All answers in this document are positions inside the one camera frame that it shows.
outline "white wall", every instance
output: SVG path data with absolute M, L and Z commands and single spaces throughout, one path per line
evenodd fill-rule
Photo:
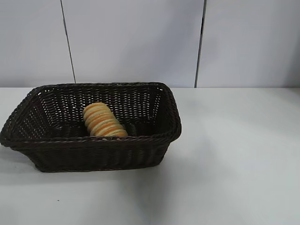
M 78 82 L 193 87 L 203 0 L 63 0 Z
M 59 0 L 0 1 L 0 87 L 73 82 Z
M 198 87 L 300 87 L 299 0 L 208 0 Z

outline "toy bread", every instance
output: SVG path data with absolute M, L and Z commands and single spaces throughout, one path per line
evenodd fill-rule
M 128 136 L 126 130 L 104 103 L 93 103 L 83 110 L 83 120 L 91 136 Z

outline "dark brown wicker basket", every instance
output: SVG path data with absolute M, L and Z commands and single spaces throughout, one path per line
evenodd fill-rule
M 128 137 L 90 137 L 85 106 L 104 102 Z M 126 170 L 158 165 L 181 134 L 171 90 L 162 83 L 81 83 L 33 89 L 6 121 L 0 143 L 43 172 Z

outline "white table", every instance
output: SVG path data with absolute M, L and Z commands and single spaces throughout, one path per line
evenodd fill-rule
M 30 89 L 0 89 L 0 126 Z M 158 167 L 41 173 L 0 147 L 1 225 L 299 225 L 300 90 L 173 89 Z

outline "striped bread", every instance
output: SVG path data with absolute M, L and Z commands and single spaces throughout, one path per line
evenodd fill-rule
M 93 103 L 83 110 L 83 120 L 91 136 L 128 136 L 126 130 L 104 103 Z

